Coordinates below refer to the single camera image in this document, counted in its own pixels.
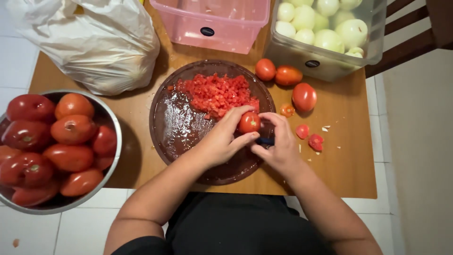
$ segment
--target black label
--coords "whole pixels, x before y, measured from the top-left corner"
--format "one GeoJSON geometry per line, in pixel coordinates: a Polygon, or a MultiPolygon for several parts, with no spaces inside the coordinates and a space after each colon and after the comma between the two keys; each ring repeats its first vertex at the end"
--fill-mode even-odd
{"type": "Polygon", "coordinates": [[[205,36],[213,36],[214,35],[214,30],[212,30],[212,28],[210,27],[202,27],[200,29],[200,32],[202,35],[205,35],[205,36]]]}
{"type": "Polygon", "coordinates": [[[317,60],[309,60],[305,62],[305,65],[310,68],[318,67],[321,63],[317,60]]]}

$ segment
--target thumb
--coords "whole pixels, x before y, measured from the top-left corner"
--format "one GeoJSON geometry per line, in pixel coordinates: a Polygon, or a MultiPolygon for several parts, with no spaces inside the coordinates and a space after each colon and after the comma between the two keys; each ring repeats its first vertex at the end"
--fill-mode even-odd
{"type": "Polygon", "coordinates": [[[258,137],[260,137],[260,134],[258,132],[247,133],[234,139],[228,146],[232,148],[235,152],[237,152],[250,142],[256,140],[258,137]]]}
{"type": "Polygon", "coordinates": [[[258,155],[260,158],[266,160],[272,156],[272,153],[269,150],[264,149],[261,145],[258,145],[254,143],[251,147],[250,150],[258,155]]]}

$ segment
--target clear plastic container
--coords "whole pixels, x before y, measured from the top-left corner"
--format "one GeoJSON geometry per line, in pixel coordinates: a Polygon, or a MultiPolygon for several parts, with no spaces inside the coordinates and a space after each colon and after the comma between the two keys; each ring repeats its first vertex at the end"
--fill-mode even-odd
{"type": "Polygon", "coordinates": [[[381,60],[386,24],[386,0],[364,0],[351,11],[356,19],[363,20],[368,27],[369,38],[362,47],[365,51],[363,59],[301,43],[277,33],[275,22],[280,2],[281,0],[275,1],[272,25],[264,50],[264,58],[272,60],[276,66],[292,65],[300,69],[304,75],[332,82],[381,60]]]}
{"type": "Polygon", "coordinates": [[[270,0],[149,0],[170,40],[247,54],[269,20],[270,0]]]}

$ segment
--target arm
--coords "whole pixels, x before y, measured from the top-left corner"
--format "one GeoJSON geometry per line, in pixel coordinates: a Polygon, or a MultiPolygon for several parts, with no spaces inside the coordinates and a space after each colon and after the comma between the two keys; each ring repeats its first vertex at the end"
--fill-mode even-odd
{"type": "Polygon", "coordinates": [[[225,163],[260,136],[252,132],[233,140],[241,116],[251,110],[253,107],[243,106],[229,111],[194,148],[135,191],[110,227],[104,255],[112,254],[138,237],[151,235],[163,239],[162,226],[187,195],[190,186],[207,169],[225,163]]]}
{"type": "Polygon", "coordinates": [[[252,151],[283,176],[308,220],[333,249],[339,255],[381,255],[376,240],[357,214],[300,159],[286,118],[275,113],[262,113],[260,117],[275,125],[275,146],[265,150],[253,145],[252,151]]]}

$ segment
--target chair backrest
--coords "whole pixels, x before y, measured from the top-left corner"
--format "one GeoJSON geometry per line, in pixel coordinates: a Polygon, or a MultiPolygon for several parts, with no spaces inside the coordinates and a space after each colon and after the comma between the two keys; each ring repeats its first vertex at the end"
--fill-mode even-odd
{"type": "MultiPolygon", "coordinates": [[[[395,0],[387,6],[387,18],[415,0],[395,0]]],[[[365,67],[372,77],[435,49],[453,49],[453,0],[426,0],[426,5],[386,25],[384,35],[429,17],[431,28],[385,51],[382,60],[365,67]]]]}

